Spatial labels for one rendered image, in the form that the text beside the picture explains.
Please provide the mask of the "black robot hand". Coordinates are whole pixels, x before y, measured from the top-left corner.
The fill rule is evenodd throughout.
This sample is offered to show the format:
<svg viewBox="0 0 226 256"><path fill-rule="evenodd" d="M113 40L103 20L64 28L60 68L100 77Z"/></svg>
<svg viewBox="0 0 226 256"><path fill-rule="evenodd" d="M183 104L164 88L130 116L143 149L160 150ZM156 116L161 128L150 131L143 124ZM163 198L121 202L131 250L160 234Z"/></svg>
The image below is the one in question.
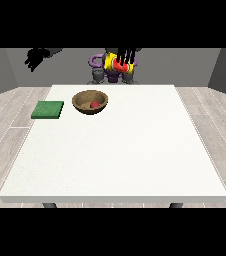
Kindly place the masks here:
<svg viewBox="0 0 226 256"><path fill-rule="evenodd" d="M45 48L32 48L27 53L24 64L33 72L36 67L50 55L50 51Z"/></svg>
<svg viewBox="0 0 226 256"><path fill-rule="evenodd" d="M119 48L117 52L117 62L120 65L133 64L135 54L140 51L140 48Z"/></svg>

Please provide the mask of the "yellow cup with melon print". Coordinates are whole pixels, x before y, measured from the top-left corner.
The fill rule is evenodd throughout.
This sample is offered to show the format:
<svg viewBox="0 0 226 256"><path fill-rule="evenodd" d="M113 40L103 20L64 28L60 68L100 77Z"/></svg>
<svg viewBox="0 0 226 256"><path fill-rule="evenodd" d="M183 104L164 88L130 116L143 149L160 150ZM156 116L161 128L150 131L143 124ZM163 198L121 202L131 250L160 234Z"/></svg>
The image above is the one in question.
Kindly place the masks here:
<svg viewBox="0 0 226 256"><path fill-rule="evenodd" d="M116 54L108 53L105 58L104 69L108 71L131 74L133 72L134 65L130 62L121 62L117 60Z"/></svg>

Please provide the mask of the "green square pad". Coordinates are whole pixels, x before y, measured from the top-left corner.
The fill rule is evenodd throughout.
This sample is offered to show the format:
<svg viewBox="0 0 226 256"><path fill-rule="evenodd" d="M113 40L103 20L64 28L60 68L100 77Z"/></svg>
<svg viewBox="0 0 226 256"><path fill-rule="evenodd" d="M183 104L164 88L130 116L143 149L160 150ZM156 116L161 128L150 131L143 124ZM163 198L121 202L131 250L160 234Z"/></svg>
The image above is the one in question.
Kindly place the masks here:
<svg viewBox="0 0 226 256"><path fill-rule="evenodd" d="M32 114L32 119L58 119L60 117L63 101L38 101Z"/></svg>

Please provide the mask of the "brown wooden bowl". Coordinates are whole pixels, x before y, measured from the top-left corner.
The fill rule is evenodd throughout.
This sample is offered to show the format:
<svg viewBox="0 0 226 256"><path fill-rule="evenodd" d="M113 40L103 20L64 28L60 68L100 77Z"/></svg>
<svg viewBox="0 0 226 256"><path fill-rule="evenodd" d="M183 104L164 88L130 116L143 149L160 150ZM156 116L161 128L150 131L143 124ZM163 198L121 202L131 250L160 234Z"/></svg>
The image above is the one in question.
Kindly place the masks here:
<svg viewBox="0 0 226 256"><path fill-rule="evenodd" d="M91 108L92 102L99 102L99 106ZM72 105L82 114L94 115L101 112L108 103L108 96L98 90L85 90L75 94L72 98Z"/></svg>

